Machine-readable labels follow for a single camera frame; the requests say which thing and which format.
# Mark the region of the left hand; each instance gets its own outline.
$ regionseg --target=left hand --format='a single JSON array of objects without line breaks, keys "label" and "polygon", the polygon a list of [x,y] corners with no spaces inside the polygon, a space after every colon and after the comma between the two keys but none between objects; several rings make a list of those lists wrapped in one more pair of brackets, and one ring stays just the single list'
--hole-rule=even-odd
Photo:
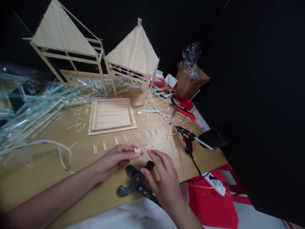
[{"label": "left hand", "polygon": [[99,181],[107,180],[115,171],[127,165],[130,159],[139,158],[141,153],[136,153],[134,149],[138,147],[135,145],[116,145],[109,150],[105,155],[92,164],[98,173]]}]

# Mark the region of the hand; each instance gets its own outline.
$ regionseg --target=hand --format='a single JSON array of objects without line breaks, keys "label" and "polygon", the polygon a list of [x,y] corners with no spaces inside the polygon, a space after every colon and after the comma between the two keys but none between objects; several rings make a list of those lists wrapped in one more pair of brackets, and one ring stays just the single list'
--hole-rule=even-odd
[{"label": "hand", "polygon": [[160,181],[156,181],[148,169],[141,168],[140,170],[148,180],[163,209],[172,217],[175,211],[179,211],[186,204],[182,197],[174,163],[168,155],[158,150],[148,150],[147,153],[156,166]]},{"label": "hand", "polygon": [[92,166],[98,173],[99,181],[107,180],[115,171],[127,165],[130,159],[136,159],[143,155],[143,151],[141,153],[134,152],[134,149],[137,148],[135,145],[116,145],[94,162]]}]

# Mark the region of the white floor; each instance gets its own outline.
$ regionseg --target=white floor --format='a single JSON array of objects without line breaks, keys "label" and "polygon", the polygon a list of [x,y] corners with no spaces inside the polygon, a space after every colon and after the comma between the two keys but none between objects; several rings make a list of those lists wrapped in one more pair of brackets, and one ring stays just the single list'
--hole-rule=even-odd
[{"label": "white floor", "polygon": [[281,219],[258,212],[252,205],[234,203],[239,223],[238,229],[287,229]]},{"label": "white floor", "polygon": [[[283,221],[258,212],[252,205],[234,203],[238,218],[238,229],[287,229]],[[135,202],[85,220],[69,229],[176,229],[170,217],[155,203],[142,198]]]}]

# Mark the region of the popsicle stick house model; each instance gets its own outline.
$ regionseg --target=popsicle stick house model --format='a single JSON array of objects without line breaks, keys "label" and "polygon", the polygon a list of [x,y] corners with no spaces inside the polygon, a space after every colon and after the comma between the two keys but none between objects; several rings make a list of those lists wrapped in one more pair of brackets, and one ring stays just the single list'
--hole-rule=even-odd
[{"label": "popsicle stick house model", "polygon": [[[95,39],[85,38],[68,14],[82,25]],[[143,105],[150,78],[152,77],[152,82],[155,79],[159,59],[147,38],[141,21],[142,20],[138,18],[138,25],[114,50],[105,56],[101,39],[85,27],[58,0],[52,0],[36,33],[32,38],[27,39],[30,40],[30,44],[62,83],[64,83],[64,81],[47,57],[69,60],[77,74],[78,71],[73,63],[74,61],[96,64],[99,73],[101,74],[104,92],[106,92],[104,76],[100,65],[103,58],[115,95],[117,96],[113,81],[115,75],[127,77],[142,83],[142,87],[145,90]],[[98,44],[100,47],[92,46],[90,42]],[[62,51],[65,55],[48,52],[50,50]],[[80,54],[84,57],[73,57],[70,56],[69,53]],[[95,57],[95,60],[86,59],[88,56]]]}]

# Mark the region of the cardboard box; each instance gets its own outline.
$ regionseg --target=cardboard box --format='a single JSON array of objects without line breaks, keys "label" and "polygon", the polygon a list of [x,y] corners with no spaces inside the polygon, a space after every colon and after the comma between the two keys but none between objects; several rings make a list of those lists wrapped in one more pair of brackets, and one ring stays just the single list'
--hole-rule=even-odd
[{"label": "cardboard box", "polygon": [[195,79],[191,82],[191,77],[184,71],[184,62],[180,62],[178,65],[178,72],[176,79],[178,80],[174,89],[177,94],[183,99],[191,99],[200,87],[210,81],[210,77],[207,76],[199,67],[197,67],[197,73],[200,79]]}]

